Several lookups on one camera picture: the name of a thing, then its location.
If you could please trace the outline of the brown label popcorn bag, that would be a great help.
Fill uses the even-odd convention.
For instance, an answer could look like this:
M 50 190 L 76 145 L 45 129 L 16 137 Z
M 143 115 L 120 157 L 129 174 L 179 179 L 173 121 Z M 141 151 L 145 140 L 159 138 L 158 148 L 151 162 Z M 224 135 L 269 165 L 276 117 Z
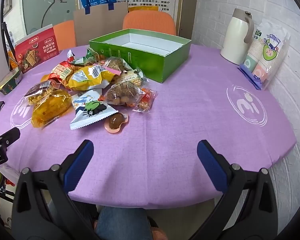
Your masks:
M 25 102 L 28 106 L 35 105 L 59 87 L 60 84 L 55 80 L 40 82 L 27 91 L 24 95 Z

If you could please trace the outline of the clear yellow bread pack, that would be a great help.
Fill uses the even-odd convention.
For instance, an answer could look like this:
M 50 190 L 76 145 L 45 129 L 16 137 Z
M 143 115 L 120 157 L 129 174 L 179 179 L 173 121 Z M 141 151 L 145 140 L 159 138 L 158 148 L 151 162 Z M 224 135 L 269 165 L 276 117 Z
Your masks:
M 34 106 L 31 119 L 33 127 L 41 128 L 53 122 L 71 105 L 71 95 L 67 91 L 53 90 Z

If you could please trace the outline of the red broad bean bag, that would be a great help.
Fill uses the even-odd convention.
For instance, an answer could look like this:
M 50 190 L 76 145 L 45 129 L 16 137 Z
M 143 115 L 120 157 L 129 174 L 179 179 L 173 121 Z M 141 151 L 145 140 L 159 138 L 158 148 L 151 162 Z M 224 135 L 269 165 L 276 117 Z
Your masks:
M 68 61 L 63 61 L 57 64 L 53 70 L 51 70 L 48 79 L 55 80 L 63 85 L 67 85 L 70 77 L 75 71 L 76 67 L 73 64 L 69 63 Z

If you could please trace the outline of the white blue snack bag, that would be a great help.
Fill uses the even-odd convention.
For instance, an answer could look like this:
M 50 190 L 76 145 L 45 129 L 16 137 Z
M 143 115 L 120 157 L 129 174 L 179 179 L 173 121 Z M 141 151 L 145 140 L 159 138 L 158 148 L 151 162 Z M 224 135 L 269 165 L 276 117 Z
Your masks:
M 100 89 L 91 89 L 71 97 L 75 110 L 75 118 L 70 122 L 71 130 L 91 125 L 119 112 L 101 101 L 101 95 Z

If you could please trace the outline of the yellow chips bag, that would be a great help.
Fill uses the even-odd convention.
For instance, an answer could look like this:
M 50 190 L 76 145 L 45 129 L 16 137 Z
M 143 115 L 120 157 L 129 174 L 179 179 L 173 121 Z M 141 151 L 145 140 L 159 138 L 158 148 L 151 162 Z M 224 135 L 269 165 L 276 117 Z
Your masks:
M 72 74 L 67 87 L 76 91 L 104 89 L 111 83 L 115 75 L 103 66 L 85 66 Z

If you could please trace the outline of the braised egg pack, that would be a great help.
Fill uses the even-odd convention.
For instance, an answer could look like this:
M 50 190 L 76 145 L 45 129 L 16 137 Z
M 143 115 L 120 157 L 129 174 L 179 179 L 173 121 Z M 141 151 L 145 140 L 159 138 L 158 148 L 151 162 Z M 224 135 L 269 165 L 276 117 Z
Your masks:
M 128 121 L 128 114 L 118 112 L 105 119 L 104 127 L 109 133 L 118 133 L 121 130 L 121 126 L 126 124 Z

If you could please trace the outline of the green pea bag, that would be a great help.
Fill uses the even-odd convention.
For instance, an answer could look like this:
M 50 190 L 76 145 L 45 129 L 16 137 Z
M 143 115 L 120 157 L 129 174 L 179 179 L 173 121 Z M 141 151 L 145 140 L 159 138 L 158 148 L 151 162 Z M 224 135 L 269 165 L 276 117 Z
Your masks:
M 71 62 L 71 64 L 73 64 L 74 66 L 79 66 L 79 67 L 84 67 L 84 66 L 90 66 L 93 65 L 97 62 L 97 59 L 93 56 L 90 57 L 81 57 L 77 60 L 74 60 Z

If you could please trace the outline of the green foil candy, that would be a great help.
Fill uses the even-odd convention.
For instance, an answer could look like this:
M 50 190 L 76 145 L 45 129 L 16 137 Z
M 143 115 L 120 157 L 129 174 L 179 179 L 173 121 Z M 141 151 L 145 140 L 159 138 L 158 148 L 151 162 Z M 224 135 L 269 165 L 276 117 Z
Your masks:
M 97 61 L 100 60 L 98 52 L 94 51 L 92 48 L 87 48 L 86 58 L 94 57 Z

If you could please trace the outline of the orange edged nut pack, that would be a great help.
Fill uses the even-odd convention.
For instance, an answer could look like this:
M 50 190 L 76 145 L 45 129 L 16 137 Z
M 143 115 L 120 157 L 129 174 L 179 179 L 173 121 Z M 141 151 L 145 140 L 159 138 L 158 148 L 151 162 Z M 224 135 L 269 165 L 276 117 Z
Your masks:
M 111 86 L 105 94 L 105 100 L 115 106 L 136 106 L 146 93 L 130 81 Z

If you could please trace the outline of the white biscuit pack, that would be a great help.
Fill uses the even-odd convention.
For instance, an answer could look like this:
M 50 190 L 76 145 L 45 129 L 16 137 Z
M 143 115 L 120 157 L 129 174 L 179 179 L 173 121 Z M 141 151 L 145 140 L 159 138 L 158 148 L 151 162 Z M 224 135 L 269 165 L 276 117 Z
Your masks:
M 131 82 L 138 87 L 142 87 L 148 80 L 147 77 L 143 74 L 140 68 L 128 70 L 122 72 L 120 76 L 115 76 L 111 83 L 113 85 L 123 83 L 123 82 Z

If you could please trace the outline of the small red snack pack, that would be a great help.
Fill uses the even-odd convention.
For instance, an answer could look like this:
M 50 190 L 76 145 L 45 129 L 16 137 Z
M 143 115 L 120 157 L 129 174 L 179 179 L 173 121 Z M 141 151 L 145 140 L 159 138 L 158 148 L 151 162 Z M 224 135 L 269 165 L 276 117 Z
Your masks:
M 149 88 L 143 88 L 142 91 L 144 93 L 140 101 L 133 108 L 133 111 L 140 113 L 149 113 L 153 105 L 153 101 L 157 96 L 157 91 L 151 90 Z

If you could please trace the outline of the pink edged snack pack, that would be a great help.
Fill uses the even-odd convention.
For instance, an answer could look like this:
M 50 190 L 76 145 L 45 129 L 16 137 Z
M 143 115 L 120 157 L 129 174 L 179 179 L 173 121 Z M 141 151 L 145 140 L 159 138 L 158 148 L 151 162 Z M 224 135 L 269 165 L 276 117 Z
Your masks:
M 132 70 L 131 66 L 122 58 L 120 57 L 109 57 L 105 60 L 101 60 L 97 63 L 102 67 L 110 70 L 117 76 L 120 76 L 122 73 L 126 73 Z

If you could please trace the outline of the dark green tin box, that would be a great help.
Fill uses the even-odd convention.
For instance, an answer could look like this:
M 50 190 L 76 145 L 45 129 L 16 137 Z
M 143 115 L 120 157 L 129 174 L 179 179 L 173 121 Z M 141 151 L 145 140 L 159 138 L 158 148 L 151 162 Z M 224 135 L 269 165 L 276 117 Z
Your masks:
M 4 95 L 9 94 L 21 82 L 22 77 L 19 67 L 14 68 L 0 81 L 0 92 Z

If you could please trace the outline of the person blue jeans leg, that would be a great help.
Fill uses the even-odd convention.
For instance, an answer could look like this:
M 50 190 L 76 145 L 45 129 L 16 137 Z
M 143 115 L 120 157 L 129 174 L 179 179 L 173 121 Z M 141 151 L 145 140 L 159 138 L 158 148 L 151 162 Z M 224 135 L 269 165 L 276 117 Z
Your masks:
M 95 232 L 100 239 L 153 239 L 144 209 L 104 206 Z

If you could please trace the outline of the red cracker box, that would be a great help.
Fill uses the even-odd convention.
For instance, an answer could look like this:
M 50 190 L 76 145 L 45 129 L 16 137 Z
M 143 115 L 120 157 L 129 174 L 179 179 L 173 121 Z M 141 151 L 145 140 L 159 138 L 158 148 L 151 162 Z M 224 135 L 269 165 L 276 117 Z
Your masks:
M 37 65 L 59 54 L 53 25 L 47 25 L 16 42 L 17 63 L 26 73 Z

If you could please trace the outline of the purple tablecloth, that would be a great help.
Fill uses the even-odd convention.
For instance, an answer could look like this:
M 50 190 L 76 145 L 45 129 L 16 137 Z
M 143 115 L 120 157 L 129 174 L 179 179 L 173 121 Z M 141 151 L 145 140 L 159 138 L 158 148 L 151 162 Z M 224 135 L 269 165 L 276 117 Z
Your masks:
M 218 49 L 192 45 L 188 60 L 165 82 L 151 82 L 157 92 L 148 113 L 128 112 L 121 132 L 108 133 L 102 121 L 70 129 L 70 111 L 43 129 L 19 100 L 66 54 L 28 72 L 6 96 L 0 134 L 18 126 L 20 138 L 8 148 L 15 171 L 46 170 L 61 163 L 83 140 L 94 144 L 74 200 L 106 206 L 146 209 L 181 207 L 218 196 L 197 156 L 207 140 L 228 162 L 248 171 L 270 168 L 296 144 L 292 126 L 276 99 L 259 91 Z

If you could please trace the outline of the red white small bag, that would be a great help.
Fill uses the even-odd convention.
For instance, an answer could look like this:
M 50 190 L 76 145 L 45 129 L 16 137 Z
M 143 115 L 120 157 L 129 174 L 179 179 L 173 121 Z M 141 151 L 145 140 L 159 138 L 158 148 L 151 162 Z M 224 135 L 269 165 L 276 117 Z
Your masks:
M 72 52 L 71 49 L 69 49 L 69 51 L 67 52 L 67 61 L 68 62 L 73 62 L 75 60 L 75 55 Z

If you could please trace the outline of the left orange chair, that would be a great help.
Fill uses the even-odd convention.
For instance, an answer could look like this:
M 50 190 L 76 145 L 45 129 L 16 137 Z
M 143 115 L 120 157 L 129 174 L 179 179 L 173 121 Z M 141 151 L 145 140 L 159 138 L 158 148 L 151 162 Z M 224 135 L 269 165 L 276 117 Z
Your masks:
M 74 21 L 69 20 L 53 26 L 59 51 L 76 47 Z

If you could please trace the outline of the orange chair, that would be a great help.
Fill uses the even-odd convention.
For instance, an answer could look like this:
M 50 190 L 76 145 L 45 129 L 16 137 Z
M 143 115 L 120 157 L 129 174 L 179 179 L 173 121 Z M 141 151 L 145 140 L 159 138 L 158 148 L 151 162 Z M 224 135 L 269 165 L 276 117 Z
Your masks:
M 53 26 L 59 51 L 76 47 L 74 21 L 69 20 Z
M 140 29 L 177 35 L 173 18 L 166 12 L 153 10 L 129 12 L 123 19 L 122 29 Z

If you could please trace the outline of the brown paper bag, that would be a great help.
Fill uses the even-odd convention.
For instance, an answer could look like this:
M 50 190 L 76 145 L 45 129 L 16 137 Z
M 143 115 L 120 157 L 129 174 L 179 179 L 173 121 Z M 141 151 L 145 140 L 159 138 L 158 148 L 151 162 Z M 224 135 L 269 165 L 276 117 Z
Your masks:
M 121 30 L 127 14 L 127 2 L 114 3 L 113 10 L 109 10 L 108 4 L 100 4 L 90 7 L 89 14 L 85 13 L 85 9 L 74 11 L 77 46 L 87 45 L 94 38 Z

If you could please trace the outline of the white thermos jug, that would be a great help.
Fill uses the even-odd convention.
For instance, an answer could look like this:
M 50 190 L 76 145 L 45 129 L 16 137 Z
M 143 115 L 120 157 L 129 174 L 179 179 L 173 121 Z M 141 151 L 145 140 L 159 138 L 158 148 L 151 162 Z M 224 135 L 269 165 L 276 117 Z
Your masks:
M 251 13 L 236 8 L 226 30 L 221 56 L 233 64 L 242 64 L 253 39 L 254 26 Z

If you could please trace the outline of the green gift box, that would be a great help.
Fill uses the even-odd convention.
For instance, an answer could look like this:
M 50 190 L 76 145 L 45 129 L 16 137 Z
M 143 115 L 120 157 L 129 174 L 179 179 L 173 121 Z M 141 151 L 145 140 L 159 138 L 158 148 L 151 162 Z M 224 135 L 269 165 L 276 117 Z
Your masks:
M 124 29 L 94 38 L 90 47 L 105 57 L 120 57 L 145 76 L 163 83 L 189 57 L 191 40 L 155 31 Z

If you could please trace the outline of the right orange chair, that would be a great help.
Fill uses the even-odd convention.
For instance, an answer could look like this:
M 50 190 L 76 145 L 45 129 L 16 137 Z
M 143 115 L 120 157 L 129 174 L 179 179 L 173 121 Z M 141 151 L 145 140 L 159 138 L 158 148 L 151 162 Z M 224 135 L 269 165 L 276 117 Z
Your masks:
M 153 10 L 129 12 L 123 19 L 122 29 L 140 29 L 177 35 L 173 18 L 166 12 Z

